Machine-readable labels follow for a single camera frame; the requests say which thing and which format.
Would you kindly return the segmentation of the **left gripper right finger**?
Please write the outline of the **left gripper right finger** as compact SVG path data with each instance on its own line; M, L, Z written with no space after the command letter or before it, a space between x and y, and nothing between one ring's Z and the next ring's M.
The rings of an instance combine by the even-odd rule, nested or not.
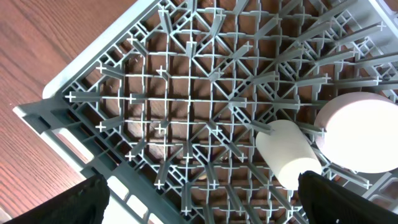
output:
M397 224L397 214L310 170L298 177L298 197L310 224Z

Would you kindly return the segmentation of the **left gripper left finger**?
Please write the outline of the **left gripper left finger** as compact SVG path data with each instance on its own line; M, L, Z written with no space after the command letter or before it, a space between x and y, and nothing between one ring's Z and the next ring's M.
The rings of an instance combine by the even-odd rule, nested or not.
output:
M102 224L109 198L107 180L96 174L6 224Z

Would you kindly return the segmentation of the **cream white cup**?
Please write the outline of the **cream white cup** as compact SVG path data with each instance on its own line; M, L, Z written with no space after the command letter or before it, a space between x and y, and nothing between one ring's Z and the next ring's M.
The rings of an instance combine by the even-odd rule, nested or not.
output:
M258 133L256 147L283 188L297 190L299 175L306 171L322 173L320 161L294 122L280 119L269 125L272 132Z

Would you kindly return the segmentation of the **pink plate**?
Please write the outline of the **pink plate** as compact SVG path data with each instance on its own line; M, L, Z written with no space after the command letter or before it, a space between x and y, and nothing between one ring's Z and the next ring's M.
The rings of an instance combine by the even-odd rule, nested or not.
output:
M376 174L397 168L397 104L375 93L354 92L329 101L314 125L315 142L331 162Z

